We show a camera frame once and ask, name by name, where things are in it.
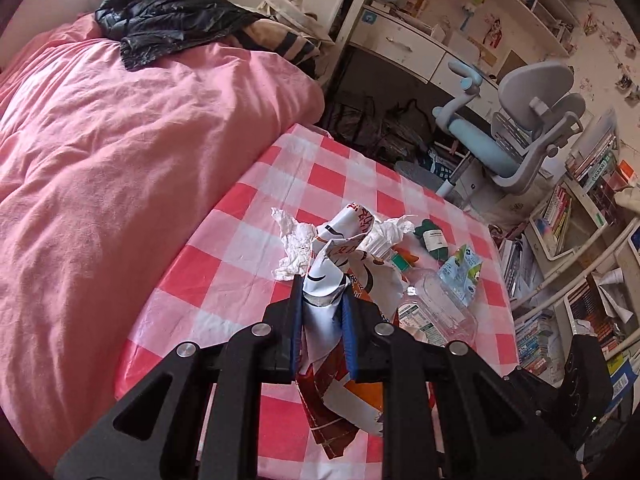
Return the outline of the dark bags under desk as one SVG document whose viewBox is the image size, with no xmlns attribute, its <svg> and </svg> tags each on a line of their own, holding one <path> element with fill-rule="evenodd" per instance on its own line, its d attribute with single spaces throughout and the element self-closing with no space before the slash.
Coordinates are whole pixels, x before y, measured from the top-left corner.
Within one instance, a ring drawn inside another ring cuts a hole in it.
<svg viewBox="0 0 640 480">
<path fill-rule="evenodd" d="M 351 106 L 333 102 L 324 112 L 320 127 L 334 140 L 393 168 L 396 162 L 416 162 L 426 167 L 431 160 L 428 145 L 434 134 L 427 112 L 416 99 L 378 112 L 372 96 Z"/>
</svg>

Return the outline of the white desk with drawers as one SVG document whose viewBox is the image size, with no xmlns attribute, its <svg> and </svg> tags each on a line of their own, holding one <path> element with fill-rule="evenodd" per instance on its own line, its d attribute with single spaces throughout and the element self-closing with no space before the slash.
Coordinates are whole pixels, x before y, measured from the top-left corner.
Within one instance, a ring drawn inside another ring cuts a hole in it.
<svg viewBox="0 0 640 480">
<path fill-rule="evenodd" d="M 520 66 L 576 51 L 578 6 L 586 0 L 363 0 L 346 34 L 346 51 L 329 86 L 331 102 L 382 104 L 400 91 L 363 76 L 363 55 L 403 70 L 434 94 L 454 94 L 456 58 L 485 81 L 470 109 L 498 112 L 498 84 Z"/>
</svg>

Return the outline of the black puffer jacket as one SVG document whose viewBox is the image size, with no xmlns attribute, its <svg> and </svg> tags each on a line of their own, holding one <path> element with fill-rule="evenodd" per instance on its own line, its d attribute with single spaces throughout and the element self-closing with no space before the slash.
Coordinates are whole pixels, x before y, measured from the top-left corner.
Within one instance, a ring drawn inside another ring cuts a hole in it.
<svg viewBox="0 0 640 480">
<path fill-rule="evenodd" d="M 119 43 L 130 72 L 224 39 L 261 18 L 228 0 L 103 0 L 94 11 L 103 36 Z"/>
</svg>

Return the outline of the red white snack wrapper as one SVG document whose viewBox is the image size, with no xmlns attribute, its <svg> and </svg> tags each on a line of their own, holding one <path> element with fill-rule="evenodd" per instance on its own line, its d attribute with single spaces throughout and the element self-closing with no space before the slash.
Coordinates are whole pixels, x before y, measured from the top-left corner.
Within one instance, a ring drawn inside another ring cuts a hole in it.
<svg viewBox="0 0 640 480">
<path fill-rule="evenodd" d="M 373 302 L 392 322 L 406 290 L 388 260 L 358 249 L 375 216 L 359 204 L 345 206 L 317 228 L 303 280 L 302 353 L 296 382 L 314 442 L 332 458 L 344 455 L 359 431 L 382 434 L 383 387 L 350 377 L 344 341 L 344 301 Z"/>
</svg>

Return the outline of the beige canvas tote bag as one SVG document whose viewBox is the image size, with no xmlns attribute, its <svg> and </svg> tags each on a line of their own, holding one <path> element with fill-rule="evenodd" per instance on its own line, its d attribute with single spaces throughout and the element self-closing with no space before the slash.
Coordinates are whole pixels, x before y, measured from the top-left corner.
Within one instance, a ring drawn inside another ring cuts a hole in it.
<svg viewBox="0 0 640 480">
<path fill-rule="evenodd" d="M 257 11 L 308 38 L 322 44 L 334 45 L 326 28 L 318 22 L 314 14 L 304 9 L 304 0 L 262 0 Z"/>
</svg>

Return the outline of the white bookshelf with books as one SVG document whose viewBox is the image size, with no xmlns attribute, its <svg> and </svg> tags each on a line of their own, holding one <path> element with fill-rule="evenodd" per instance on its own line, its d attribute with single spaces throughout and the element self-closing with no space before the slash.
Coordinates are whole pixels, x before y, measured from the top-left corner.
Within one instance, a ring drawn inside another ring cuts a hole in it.
<svg viewBox="0 0 640 480">
<path fill-rule="evenodd" d="M 553 385 L 563 377 L 570 338 L 592 330 L 606 356 L 617 351 L 639 322 L 639 271 L 632 269 L 605 307 L 598 276 L 616 264 L 634 264 L 629 239 L 638 228 L 615 192 L 620 135 L 609 108 L 578 136 L 560 180 L 520 226 L 506 251 L 516 351 L 521 366 Z"/>
</svg>

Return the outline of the small white tissue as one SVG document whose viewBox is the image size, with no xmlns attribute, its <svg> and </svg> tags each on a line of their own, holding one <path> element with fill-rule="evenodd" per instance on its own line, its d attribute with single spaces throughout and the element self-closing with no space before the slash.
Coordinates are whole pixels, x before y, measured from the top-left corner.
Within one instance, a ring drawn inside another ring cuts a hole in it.
<svg viewBox="0 0 640 480">
<path fill-rule="evenodd" d="M 310 223 L 298 222 L 283 209 L 272 208 L 271 217 L 279 227 L 284 249 L 284 257 L 272 271 L 272 276 L 279 282 L 293 281 L 296 275 L 304 276 L 309 268 L 317 228 Z"/>
</svg>

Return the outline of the clear plastic bottle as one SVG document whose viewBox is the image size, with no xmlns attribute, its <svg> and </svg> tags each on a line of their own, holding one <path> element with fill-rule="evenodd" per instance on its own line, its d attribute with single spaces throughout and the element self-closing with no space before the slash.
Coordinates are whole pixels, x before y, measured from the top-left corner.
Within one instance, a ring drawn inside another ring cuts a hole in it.
<svg viewBox="0 0 640 480">
<path fill-rule="evenodd" d="M 445 347 L 448 342 L 461 340 L 474 346 L 476 319 L 451 297 L 438 274 L 410 266 L 399 254 L 393 255 L 392 263 L 408 284 L 397 309 L 399 326 L 427 344 Z"/>
</svg>

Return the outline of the striped beige pillow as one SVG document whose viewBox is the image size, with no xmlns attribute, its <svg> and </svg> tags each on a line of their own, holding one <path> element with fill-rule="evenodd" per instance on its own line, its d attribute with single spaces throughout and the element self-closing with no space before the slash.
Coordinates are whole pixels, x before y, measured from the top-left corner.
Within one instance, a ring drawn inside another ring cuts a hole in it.
<svg viewBox="0 0 640 480">
<path fill-rule="evenodd" d="M 312 79 L 317 78 L 320 50 L 297 30 L 285 24 L 261 18 L 238 30 L 232 37 L 244 49 L 273 52 Z"/>
</svg>

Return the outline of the large white tissue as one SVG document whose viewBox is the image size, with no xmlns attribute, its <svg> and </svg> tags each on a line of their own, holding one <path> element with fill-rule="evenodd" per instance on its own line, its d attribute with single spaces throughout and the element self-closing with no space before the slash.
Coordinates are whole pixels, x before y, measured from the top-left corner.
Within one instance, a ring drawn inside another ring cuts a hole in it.
<svg viewBox="0 0 640 480">
<path fill-rule="evenodd" d="M 418 217 L 415 214 L 404 214 L 399 218 L 381 220 L 374 218 L 371 231 L 359 244 L 358 249 L 373 258 L 388 260 L 392 258 L 393 247 L 400 244 L 407 233 L 416 227 Z"/>
</svg>

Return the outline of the light blue snack packet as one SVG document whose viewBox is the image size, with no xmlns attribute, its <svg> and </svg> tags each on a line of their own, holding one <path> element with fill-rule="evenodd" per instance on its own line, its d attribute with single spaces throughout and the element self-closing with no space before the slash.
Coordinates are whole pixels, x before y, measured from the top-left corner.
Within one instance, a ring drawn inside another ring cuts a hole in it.
<svg viewBox="0 0 640 480">
<path fill-rule="evenodd" d="M 467 308 L 472 304 L 483 260 L 469 245 L 462 245 L 440 267 L 437 274 L 442 286 L 460 306 Z"/>
</svg>

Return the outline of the green pouch with label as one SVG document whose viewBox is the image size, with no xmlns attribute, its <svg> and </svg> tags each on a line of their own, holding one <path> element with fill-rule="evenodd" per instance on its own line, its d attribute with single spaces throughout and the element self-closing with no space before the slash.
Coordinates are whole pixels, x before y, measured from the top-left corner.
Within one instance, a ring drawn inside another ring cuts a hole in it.
<svg viewBox="0 0 640 480">
<path fill-rule="evenodd" d="M 413 231 L 421 246 L 438 262 L 449 257 L 446 237 L 442 229 L 430 219 L 424 219 Z"/>
</svg>

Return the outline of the red white checkered tablecloth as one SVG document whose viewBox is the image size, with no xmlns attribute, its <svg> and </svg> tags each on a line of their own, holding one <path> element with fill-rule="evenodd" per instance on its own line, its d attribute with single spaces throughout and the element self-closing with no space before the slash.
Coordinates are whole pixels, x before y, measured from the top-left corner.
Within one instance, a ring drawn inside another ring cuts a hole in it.
<svg viewBox="0 0 640 480">
<path fill-rule="evenodd" d="M 482 258 L 472 303 L 476 352 L 499 374 L 518 365 L 514 322 L 500 259 L 488 229 L 427 188 L 303 126 L 283 133 L 214 206 L 153 289 L 120 355 L 118 396 L 177 344 L 220 344 L 284 299 L 273 278 L 284 255 L 273 209 L 321 224 L 358 203 L 378 218 L 433 220 L 451 248 Z"/>
</svg>

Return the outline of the pink duvet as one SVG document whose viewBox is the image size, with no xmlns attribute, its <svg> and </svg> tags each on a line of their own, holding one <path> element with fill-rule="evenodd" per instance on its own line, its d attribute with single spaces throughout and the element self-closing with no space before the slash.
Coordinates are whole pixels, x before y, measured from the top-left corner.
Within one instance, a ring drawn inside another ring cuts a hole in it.
<svg viewBox="0 0 640 480">
<path fill-rule="evenodd" d="M 319 85 L 271 52 L 208 44 L 126 70 L 91 16 L 1 76 L 1 406 L 43 468 L 112 405 L 155 284 Z"/>
</svg>

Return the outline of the grey blue desk chair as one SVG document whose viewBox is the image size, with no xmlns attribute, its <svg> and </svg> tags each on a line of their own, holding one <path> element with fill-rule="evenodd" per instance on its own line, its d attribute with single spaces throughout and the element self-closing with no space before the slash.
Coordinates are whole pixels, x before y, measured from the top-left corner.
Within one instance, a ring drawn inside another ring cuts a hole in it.
<svg viewBox="0 0 640 480">
<path fill-rule="evenodd" d="M 460 77 L 462 92 L 432 110 L 436 126 L 467 149 L 447 179 L 437 181 L 436 195 L 447 197 L 472 162 L 480 162 L 503 192 L 522 195 L 544 161 L 584 131 L 584 98 L 570 91 L 574 73 L 559 61 L 525 65 L 506 74 L 498 85 L 501 110 L 491 115 L 490 131 L 480 130 L 460 112 L 480 96 L 483 77 L 456 58 L 448 68 Z"/>
</svg>

